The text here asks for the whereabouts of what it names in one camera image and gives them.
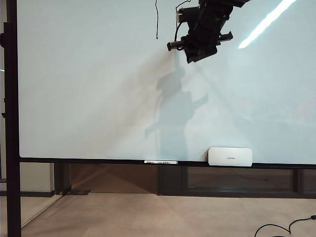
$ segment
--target metal stand leg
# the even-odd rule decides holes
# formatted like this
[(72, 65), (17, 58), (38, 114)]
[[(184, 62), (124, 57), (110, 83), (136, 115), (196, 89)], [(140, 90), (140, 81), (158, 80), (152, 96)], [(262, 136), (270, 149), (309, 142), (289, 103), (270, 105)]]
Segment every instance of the metal stand leg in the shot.
[(9, 23), (4, 24), (1, 45), (5, 65), (7, 230), (8, 237), (21, 237), (16, 0), (7, 0), (6, 6)]

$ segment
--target whiteboard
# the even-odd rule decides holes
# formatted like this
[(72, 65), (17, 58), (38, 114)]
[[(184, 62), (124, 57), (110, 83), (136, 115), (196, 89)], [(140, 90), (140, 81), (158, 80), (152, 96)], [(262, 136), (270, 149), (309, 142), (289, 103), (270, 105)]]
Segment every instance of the whiteboard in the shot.
[(156, 39), (154, 0), (18, 0), (20, 156), (206, 161), (247, 147), (257, 163), (316, 164), (316, 1), (243, 49), (281, 0), (234, 8), (234, 39), (195, 64), (166, 48), (179, 2), (158, 0)]

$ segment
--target black wire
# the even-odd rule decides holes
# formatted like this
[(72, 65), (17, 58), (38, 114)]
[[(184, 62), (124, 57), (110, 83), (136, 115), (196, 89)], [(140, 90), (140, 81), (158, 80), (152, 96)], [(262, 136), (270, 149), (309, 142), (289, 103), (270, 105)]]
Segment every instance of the black wire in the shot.
[(257, 236), (259, 230), (261, 230), (262, 228), (264, 228), (264, 227), (266, 227), (266, 226), (276, 226), (276, 227), (279, 227), (279, 228), (284, 229), (285, 231), (291, 233), (289, 230), (287, 230), (286, 228), (284, 228), (284, 227), (282, 227), (282, 226), (278, 226), (278, 225), (275, 225), (275, 224), (266, 224), (266, 225), (263, 225), (263, 226), (259, 227), (259, 229), (257, 229), (257, 231), (256, 231), (256, 233), (255, 233), (255, 235), (254, 235), (254, 237)]
[(290, 233), (291, 233), (291, 226), (292, 226), (295, 222), (298, 222), (298, 221), (307, 221), (307, 220), (311, 220), (311, 219), (312, 219), (312, 218), (310, 217), (310, 218), (306, 218), (306, 219), (298, 219), (298, 220), (293, 221), (293, 222), (288, 226), (288, 229), (289, 229)]
[(182, 4), (185, 4), (186, 2), (191, 2), (191, 0), (186, 0), (186, 1), (182, 2), (182, 3), (180, 3), (179, 5), (177, 5), (176, 6), (176, 12), (178, 11), (178, 7), (181, 6)]
[(289, 233), (291, 234), (291, 233), (292, 233), (292, 232), (291, 232), (291, 226), (292, 226), (295, 222), (298, 222), (298, 221), (307, 221), (307, 220), (311, 220), (311, 219), (312, 219), (312, 217), (306, 218), (306, 219), (298, 219), (298, 220), (295, 220), (295, 221), (293, 221), (293, 222), (288, 226), (288, 229), (286, 229), (286, 228), (284, 228), (284, 227), (282, 227), (282, 226), (275, 225), (275, 224), (266, 224), (266, 225), (263, 225), (263, 226), (259, 227), (259, 229), (257, 229), (257, 231), (256, 231), (256, 233), (255, 233), (255, 235), (254, 235), (254, 237), (257, 236), (259, 230), (261, 230), (262, 228), (264, 228), (264, 227), (266, 227), (266, 226), (276, 226), (276, 227), (279, 227), (279, 228), (281, 228), (281, 229), (284, 229), (285, 231), (287, 231), (287, 232), (289, 232)]
[(155, 7), (156, 7), (156, 12), (157, 12), (157, 30), (156, 30), (156, 39), (158, 40), (159, 13), (158, 13), (158, 8), (157, 8), (157, 0), (156, 0), (156, 3), (155, 3)]
[(177, 27), (177, 30), (176, 30), (176, 34), (174, 35), (174, 41), (177, 41), (177, 36), (178, 36), (178, 30), (180, 28), (180, 26), (182, 25), (183, 22), (181, 22), (178, 27)]
[(176, 6), (176, 11), (178, 10), (178, 7), (181, 6), (182, 4), (185, 4), (186, 2), (191, 2), (191, 0), (186, 0), (183, 3), (180, 3), (179, 5)]

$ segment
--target robotic arm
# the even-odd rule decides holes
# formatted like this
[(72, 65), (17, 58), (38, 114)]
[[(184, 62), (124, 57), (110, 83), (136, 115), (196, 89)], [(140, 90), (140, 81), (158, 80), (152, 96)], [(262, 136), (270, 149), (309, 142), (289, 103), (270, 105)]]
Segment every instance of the robotic arm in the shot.
[[(188, 63), (216, 54), (216, 46), (233, 38), (231, 32), (221, 34), (233, 7), (242, 7), (248, 1), (250, 0), (199, 0), (198, 7), (181, 8), (177, 11), (179, 25), (175, 40), (167, 44), (168, 50), (184, 50)], [(189, 31), (177, 41), (177, 33), (183, 22), (188, 23)]]

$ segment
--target floor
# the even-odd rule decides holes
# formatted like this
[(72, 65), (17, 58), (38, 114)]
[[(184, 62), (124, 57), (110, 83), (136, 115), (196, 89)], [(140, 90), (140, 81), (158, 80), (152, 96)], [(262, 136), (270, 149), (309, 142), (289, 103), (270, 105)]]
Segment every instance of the floor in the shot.
[[(21, 198), (21, 223), (22, 226), (27, 224), (30, 220), (36, 217), (39, 213), (47, 207), (55, 203), (61, 196), (55, 195), (53, 197), (22, 197)], [(0, 236), (6, 236), (6, 197), (0, 197)]]
[[(22, 229), (23, 237), (252, 237), (266, 223), (287, 227), (316, 214), (314, 199), (162, 197), (154, 194), (65, 196)], [(292, 237), (315, 236), (316, 221)], [(289, 236), (274, 227), (258, 237)]]

